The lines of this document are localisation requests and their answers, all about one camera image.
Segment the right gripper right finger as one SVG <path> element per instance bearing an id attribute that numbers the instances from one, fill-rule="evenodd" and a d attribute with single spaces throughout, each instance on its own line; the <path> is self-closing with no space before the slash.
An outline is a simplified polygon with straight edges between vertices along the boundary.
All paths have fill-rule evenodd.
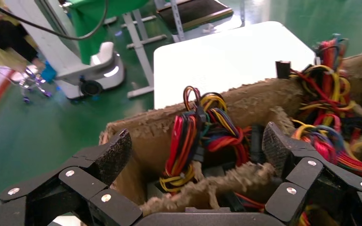
<path id="1" fill-rule="evenodd" d="M 265 213 L 296 226 L 303 211 L 317 205 L 341 226 L 362 226 L 362 177 L 325 160 L 309 143 L 286 136 L 269 122 L 262 149 L 282 183 Z"/>

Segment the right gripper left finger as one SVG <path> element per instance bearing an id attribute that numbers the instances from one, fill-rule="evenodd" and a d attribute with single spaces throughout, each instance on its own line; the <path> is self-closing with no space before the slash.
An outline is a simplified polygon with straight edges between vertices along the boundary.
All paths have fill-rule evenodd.
<path id="1" fill-rule="evenodd" d="M 142 211 L 110 188 L 132 153 L 123 129 L 103 145 L 83 148 L 57 169 L 0 194 L 0 226 L 46 226 L 72 213 L 88 226 L 131 226 Z"/>

